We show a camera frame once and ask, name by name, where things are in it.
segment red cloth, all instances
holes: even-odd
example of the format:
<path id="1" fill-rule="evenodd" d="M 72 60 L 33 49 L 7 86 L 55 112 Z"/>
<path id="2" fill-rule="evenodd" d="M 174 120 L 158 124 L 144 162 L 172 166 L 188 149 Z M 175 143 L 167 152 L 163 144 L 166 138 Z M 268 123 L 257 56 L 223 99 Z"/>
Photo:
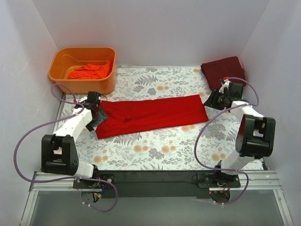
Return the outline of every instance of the red cloth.
<path id="1" fill-rule="evenodd" d="M 86 65 L 71 72 L 68 79 L 104 79 L 112 72 L 112 68 L 113 63 L 109 60 L 105 65 Z"/>
<path id="2" fill-rule="evenodd" d="M 246 80 L 245 71 L 237 56 L 204 63 L 201 65 L 201 69 L 211 90 L 220 89 L 222 87 L 221 79 L 225 77 L 238 77 Z M 240 82 L 244 86 L 246 85 L 239 80 L 233 80 L 233 82 Z"/>
<path id="3" fill-rule="evenodd" d="M 199 95 L 143 101 L 102 101 L 109 118 L 98 125 L 99 139 L 208 121 Z"/>

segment gray wall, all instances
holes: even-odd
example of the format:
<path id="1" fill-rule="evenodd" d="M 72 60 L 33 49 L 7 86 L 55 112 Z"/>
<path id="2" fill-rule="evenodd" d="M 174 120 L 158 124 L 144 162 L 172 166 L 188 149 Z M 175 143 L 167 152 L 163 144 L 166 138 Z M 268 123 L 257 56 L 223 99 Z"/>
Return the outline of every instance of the gray wall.
<path id="1" fill-rule="evenodd" d="M 295 225 L 300 225 L 301 2 L 270 1 L 241 54 L 249 82 L 259 93 L 257 110 L 276 119 L 276 169 Z M 252 99 L 250 89 L 245 97 Z"/>
<path id="2" fill-rule="evenodd" d="M 239 56 L 269 0 L 33 0 L 59 49 L 111 46 L 119 65 Z"/>
<path id="3" fill-rule="evenodd" d="M 30 183 L 15 171 L 14 148 L 29 129 L 53 120 L 59 105 L 47 76 L 57 47 L 31 0 L 0 1 L 0 50 L 0 225 L 16 226 Z M 18 163 L 29 178 L 40 169 L 41 138 L 51 130 L 42 128 L 21 145 Z"/>

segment purple cable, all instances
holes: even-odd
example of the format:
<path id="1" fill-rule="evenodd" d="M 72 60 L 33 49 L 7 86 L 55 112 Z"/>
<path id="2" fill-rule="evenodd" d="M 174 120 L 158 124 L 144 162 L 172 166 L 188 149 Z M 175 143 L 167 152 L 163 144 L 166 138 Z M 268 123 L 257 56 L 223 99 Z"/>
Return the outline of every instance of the purple cable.
<path id="1" fill-rule="evenodd" d="M 53 95 L 56 99 L 58 99 L 58 100 L 60 100 L 60 101 L 62 101 L 62 102 L 64 102 L 64 103 L 71 104 L 71 105 L 79 105 L 79 106 L 81 106 L 81 110 L 78 112 L 78 114 L 82 113 L 83 110 L 85 109 L 84 105 L 81 104 L 81 103 L 77 103 L 77 102 L 74 103 L 74 102 L 66 101 L 66 100 L 61 99 L 60 97 L 57 97 L 57 96 L 54 94 L 54 91 L 53 91 L 54 87 L 56 87 L 56 86 L 63 86 L 63 87 L 65 87 L 66 89 L 68 89 L 68 91 L 72 94 L 73 98 L 76 100 L 76 97 L 75 97 L 74 93 L 73 93 L 67 86 L 65 86 L 65 85 L 63 85 L 63 84 L 61 84 L 61 83 L 55 83 L 54 85 L 52 85 L 52 87 L 51 87 L 51 93 L 52 93 L 52 95 Z M 65 180 L 65 179 L 75 178 L 75 177 L 63 177 L 63 178 L 57 178 L 57 179 L 52 179 L 52 180 L 32 180 L 32 179 L 29 179 L 29 178 L 25 177 L 25 176 L 21 173 L 21 171 L 20 171 L 20 169 L 19 169 L 19 167 L 18 167 L 18 164 L 17 164 L 17 152 L 18 152 L 18 148 L 19 148 L 20 144 L 22 143 L 22 141 L 25 139 L 25 137 L 27 137 L 31 132 L 33 132 L 33 131 L 35 131 L 35 130 L 41 128 L 41 127 L 44 127 L 44 126 L 47 126 L 47 125 L 50 125 L 50 124 L 52 124 L 52 123 L 56 123 L 56 122 L 59 122 L 59 121 L 63 121 L 63 120 L 66 120 L 66 119 L 70 119 L 70 118 L 72 118 L 72 117 L 74 117 L 74 116 L 76 116 L 76 115 L 73 114 L 73 115 L 70 115 L 70 116 L 67 116 L 67 117 L 64 117 L 64 118 L 61 118 L 61 119 L 57 119 L 57 120 L 54 120 L 54 121 L 46 122 L 46 123 L 44 123 L 44 124 L 41 124 L 41 125 L 39 125 L 39 126 L 34 127 L 33 129 L 29 130 L 28 132 L 26 132 L 26 133 L 21 137 L 21 139 L 18 141 L 18 143 L 17 143 L 17 145 L 16 145 L 16 147 L 15 147 L 15 151 L 14 151 L 14 166 L 15 166 L 15 169 L 16 169 L 18 175 L 19 175 L 22 179 L 24 179 L 24 180 L 26 180 L 26 181 L 28 181 L 28 182 L 31 182 L 31 183 L 48 183 L 48 182 L 54 182 L 54 181 L 59 181 L 59 180 Z M 112 183 L 110 183 L 110 182 L 108 182 L 108 181 L 106 181 L 106 180 L 91 179 L 91 178 L 82 178 L 82 180 L 100 181 L 100 182 L 107 183 L 107 184 L 111 185 L 111 186 L 113 187 L 114 191 L 115 191 L 115 194 L 116 194 L 116 198 L 115 198 L 114 204 L 113 204 L 108 210 L 102 210 L 102 209 L 97 208 L 97 207 L 95 207 L 95 209 L 97 209 L 97 210 L 99 210 L 99 211 L 101 211 L 101 212 L 109 212 L 109 211 L 111 211 L 111 210 L 115 207 L 115 205 L 116 205 L 116 203 L 117 203 L 117 200 L 118 200 L 118 192 L 117 192 L 116 187 L 115 187 Z"/>
<path id="2" fill-rule="evenodd" d="M 259 105 L 259 97 L 258 97 L 258 94 L 256 92 L 256 90 L 254 89 L 253 86 L 251 86 L 247 81 L 241 79 L 241 78 L 235 78 L 235 77 L 230 77 L 228 79 L 237 79 L 237 80 L 241 80 L 241 81 L 244 81 L 246 84 L 248 84 L 252 90 L 254 91 L 255 95 L 256 95 L 256 98 L 257 98 L 257 103 L 253 106 L 258 106 Z M 231 111 L 235 108 L 239 108 L 239 107 L 245 107 L 245 106 L 248 106 L 249 104 L 243 104 L 243 105 L 237 105 L 235 107 L 230 107 L 230 108 L 227 108 L 227 109 L 224 109 L 222 111 L 220 111 L 217 115 L 215 115 L 212 119 L 210 119 L 206 124 L 205 126 L 201 129 L 201 131 L 199 132 L 198 134 L 198 137 L 196 139 L 196 142 L 194 144 L 194 157 L 196 158 L 197 162 L 204 168 L 206 169 L 209 169 L 209 170 L 220 170 L 220 171 L 231 171 L 231 172 L 236 172 L 235 169 L 216 169 L 216 168 L 213 168 L 213 167 L 209 167 L 209 166 L 206 166 L 205 164 L 203 164 L 199 159 L 198 159 L 198 156 L 197 156 L 197 146 L 198 146 L 198 141 L 202 135 L 202 133 L 204 132 L 204 130 L 206 129 L 206 127 L 212 122 L 214 121 L 218 116 L 220 116 L 221 114 L 227 112 L 227 111 Z M 244 187 L 244 189 L 242 190 L 242 192 L 233 200 L 231 200 L 230 202 L 226 202 L 226 203 L 220 203 L 220 202 L 217 202 L 218 204 L 221 204 L 221 205 L 227 205 L 227 204 L 231 204 L 231 203 L 234 203 L 235 201 L 237 201 L 246 191 L 248 185 L 249 185 L 249 176 L 243 172 L 243 171 L 238 171 L 238 173 L 242 173 L 246 176 L 246 185 Z M 200 202 L 209 202 L 209 203 L 212 203 L 211 201 L 206 201 L 206 200 L 197 200 L 197 201 L 200 201 Z"/>

